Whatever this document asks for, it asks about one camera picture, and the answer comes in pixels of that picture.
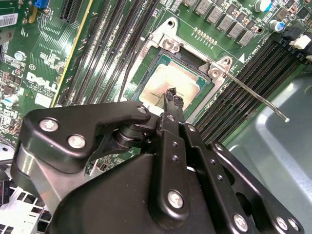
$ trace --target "electrolytic capacitor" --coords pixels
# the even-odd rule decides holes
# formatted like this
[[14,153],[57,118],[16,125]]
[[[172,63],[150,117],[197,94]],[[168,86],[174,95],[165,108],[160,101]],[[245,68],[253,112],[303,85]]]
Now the electrolytic capacitor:
[[11,94],[11,95],[6,96],[2,100],[2,103],[7,107],[12,107],[16,103],[18,103],[18,101],[19,101],[19,97],[15,94]]
[[269,11],[271,6],[272,6],[271,0],[256,0],[253,5],[254,10],[257,12]]
[[269,23],[269,28],[277,33],[280,33],[284,30],[285,24],[273,19]]

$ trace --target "white plastic part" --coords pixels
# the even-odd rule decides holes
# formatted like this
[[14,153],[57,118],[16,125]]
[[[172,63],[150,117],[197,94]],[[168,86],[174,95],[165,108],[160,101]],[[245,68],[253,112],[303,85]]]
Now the white plastic part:
[[311,39],[307,35],[301,35],[296,40],[289,42],[289,45],[297,48],[298,50],[303,50],[310,43]]
[[312,62],[312,55],[306,56],[306,59]]

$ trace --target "gray metal panel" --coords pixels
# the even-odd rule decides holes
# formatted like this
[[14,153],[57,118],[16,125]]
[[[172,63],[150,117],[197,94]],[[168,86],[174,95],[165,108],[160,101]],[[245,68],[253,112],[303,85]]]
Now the gray metal panel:
[[297,77],[227,148],[312,233],[312,77]]

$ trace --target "screw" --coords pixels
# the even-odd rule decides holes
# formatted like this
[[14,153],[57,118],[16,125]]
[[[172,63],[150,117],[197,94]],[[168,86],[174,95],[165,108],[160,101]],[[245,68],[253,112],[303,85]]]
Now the screw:
[[138,106],[137,110],[140,111],[143,114],[146,114],[146,109],[144,107],[142,107],[142,106]]
[[175,118],[172,115],[167,115],[167,118],[170,119],[171,121],[175,120]]
[[288,230],[286,222],[281,217],[277,217],[276,221],[277,221],[278,225],[281,227],[281,229],[283,229],[285,231]]
[[42,130],[46,132],[54,132],[59,128],[59,125],[56,121],[52,119],[44,119],[39,123],[39,126]]
[[220,72],[219,69],[213,68],[213,69],[209,70],[208,74],[209,74],[210,76],[212,76],[213,78],[216,78],[216,77],[219,77],[219,76],[220,76],[221,72]]
[[221,146],[221,145],[216,144],[216,145],[215,145],[215,147],[216,147],[219,151],[223,151],[223,148],[222,148],[222,146]]
[[81,149],[86,145],[86,141],[82,136],[78,135],[72,135],[67,140],[68,144],[75,148],[75,149]]
[[241,215],[234,214],[233,219],[238,229],[240,229],[242,232],[246,232],[248,230],[248,225]]
[[164,47],[165,50],[171,50],[174,46],[174,42],[170,39],[165,39],[164,42],[162,43],[162,46]]
[[291,225],[297,232],[299,231],[299,227],[298,227],[298,225],[296,224],[296,222],[295,222],[293,219],[289,218],[289,219],[288,219],[288,222],[290,223],[290,225]]
[[192,132],[196,132],[196,129],[195,129],[192,125],[189,125],[189,129],[190,129]]
[[183,206],[182,197],[175,191],[168,192],[168,201],[174,208],[180,209]]

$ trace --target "motherboard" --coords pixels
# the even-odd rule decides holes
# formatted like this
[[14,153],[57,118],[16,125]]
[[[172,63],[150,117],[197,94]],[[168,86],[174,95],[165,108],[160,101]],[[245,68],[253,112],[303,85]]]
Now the motherboard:
[[31,110],[126,100],[152,110],[173,87],[204,141],[225,141],[261,108],[230,76],[272,98],[312,63],[310,0],[0,4],[0,139],[13,147]]

